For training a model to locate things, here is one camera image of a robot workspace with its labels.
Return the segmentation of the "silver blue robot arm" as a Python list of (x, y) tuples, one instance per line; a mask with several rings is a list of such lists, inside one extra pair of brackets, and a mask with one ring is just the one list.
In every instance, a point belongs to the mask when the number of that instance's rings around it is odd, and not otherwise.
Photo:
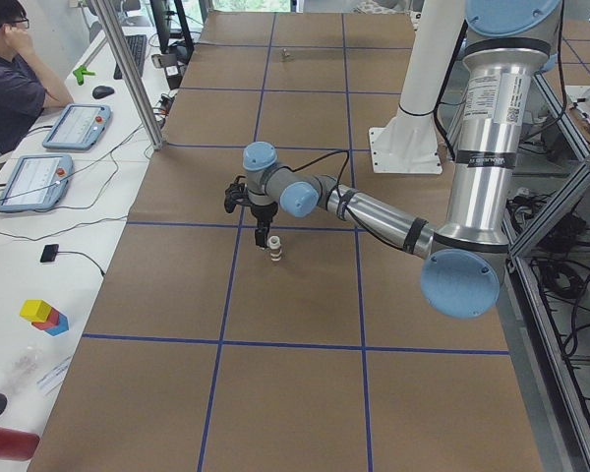
[(422, 10), (394, 118), (370, 132), (378, 172), (436, 171), (433, 121), (446, 65), (465, 35), (469, 72), (445, 222), (433, 226), (329, 176), (301, 176), (266, 142), (243, 152), (244, 206), (256, 218), (255, 242), (269, 244), (273, 217), (304, 217), (316, 208), (362, 227), (389, 246), (423, 259), (421, 290), (439, 312), (478, 317), (497, 302), (508, 242), (502, 220), (534, 74), (553, 58), (559, 1), (428, 1)]

